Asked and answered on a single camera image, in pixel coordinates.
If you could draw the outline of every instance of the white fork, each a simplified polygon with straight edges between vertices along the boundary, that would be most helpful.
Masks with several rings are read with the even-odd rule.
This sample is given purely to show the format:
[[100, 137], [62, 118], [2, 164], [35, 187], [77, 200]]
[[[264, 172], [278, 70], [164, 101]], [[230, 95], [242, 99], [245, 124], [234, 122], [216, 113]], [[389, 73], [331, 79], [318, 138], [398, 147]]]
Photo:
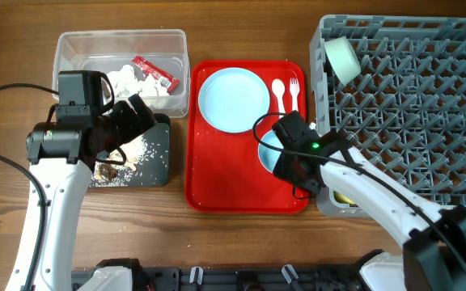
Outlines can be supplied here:
[[297, 78], [290, 79], [289, 91], [292, 95], [292, 111], [298, 112], [299, 82]]

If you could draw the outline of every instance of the wooden surface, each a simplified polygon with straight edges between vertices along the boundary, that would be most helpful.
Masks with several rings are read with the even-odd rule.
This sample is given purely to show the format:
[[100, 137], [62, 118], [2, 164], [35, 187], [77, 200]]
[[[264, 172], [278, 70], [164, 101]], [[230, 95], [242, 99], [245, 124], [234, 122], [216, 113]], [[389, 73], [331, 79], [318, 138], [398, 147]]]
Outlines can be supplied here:
[[[190, 64], [206, 59], [288, 59], [310, 72], [308, 44], [326, 14], [466, 17], [466, 1], [108, 1], [0, 0], [0, 85], [51, 86], [63, 32], [181, 28]], [[51, 95], [17, 89], [0, 94], [0, 153], [27, 167], [25, 138], [43, 121]], [[313, 96], [308, 96], [309, 115]], [[83, 202], [74, 268], [139, 258], [144, 266], [188, 268], [348, 263], [375, 248], [399, 247], [374, 221], [322, 216], [312, 201], [293, 216], [209, 215], [184, 201], [187, 120], [174, 120], [171, 182], [163, 188], [90, 190]], [[15, 262], [28, 181], [0, 162], [0, 290]]]

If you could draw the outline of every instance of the gray plastic crate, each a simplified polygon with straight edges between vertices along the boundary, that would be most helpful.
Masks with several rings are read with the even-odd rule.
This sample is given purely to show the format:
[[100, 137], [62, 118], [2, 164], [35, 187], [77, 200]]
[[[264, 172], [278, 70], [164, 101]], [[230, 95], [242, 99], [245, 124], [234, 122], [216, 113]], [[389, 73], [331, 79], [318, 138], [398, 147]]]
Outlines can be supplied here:
[[[342, 36], [362, 69], [346, 86], [324, 52], [325, 41]], [[410, 190], [442, 206], [466, 205], [466, 19], [326, 15], [310, 58], [320, 134], [345, 131]], [[327, 188], [317, 206], [325, 215], [367, 216]]]

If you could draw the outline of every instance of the clear plastic bin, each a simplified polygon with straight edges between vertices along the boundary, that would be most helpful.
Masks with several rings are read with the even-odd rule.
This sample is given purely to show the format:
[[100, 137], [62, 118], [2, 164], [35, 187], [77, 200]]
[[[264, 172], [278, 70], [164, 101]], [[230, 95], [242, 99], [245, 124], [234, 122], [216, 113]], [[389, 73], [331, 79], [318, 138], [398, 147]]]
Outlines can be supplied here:
[[180, 80], [169, 96], [145, 97], [145, 104], [170, 117], [186, 116], [190, 66], [186, 35], [180, 29], [65, 32], [58, 39], [52, 88], [58, 89], [58, 73], [63, 70], [97, 70], [108, 74], [128, 64], [141, 79], [142, 71], [132, 62], [136, 56]]

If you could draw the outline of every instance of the red snack package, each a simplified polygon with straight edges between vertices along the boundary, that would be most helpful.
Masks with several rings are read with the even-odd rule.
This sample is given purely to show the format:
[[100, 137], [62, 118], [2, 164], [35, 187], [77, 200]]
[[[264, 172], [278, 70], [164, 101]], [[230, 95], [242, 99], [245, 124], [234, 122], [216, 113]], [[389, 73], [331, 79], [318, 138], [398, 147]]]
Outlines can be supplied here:
[[161, 83], [161, 86], [164, 86], [167, 88], [168, 93], [174, 90], [177, 84], [179, 84], [178, 79], [174, 78], [174, 76], [170, 75], [169, 73], [153, 65], [151, 62], [147, 61], [143, 57], [136, 56], [133, 59], [133, 63], [137, 65], [140, 69], [142, 69], [143, 73], [146, 76], [148, 76], [149, 74], [152, 74], [152, 77], [154, 77], [154, 79], [159, 80], [159, 83]]

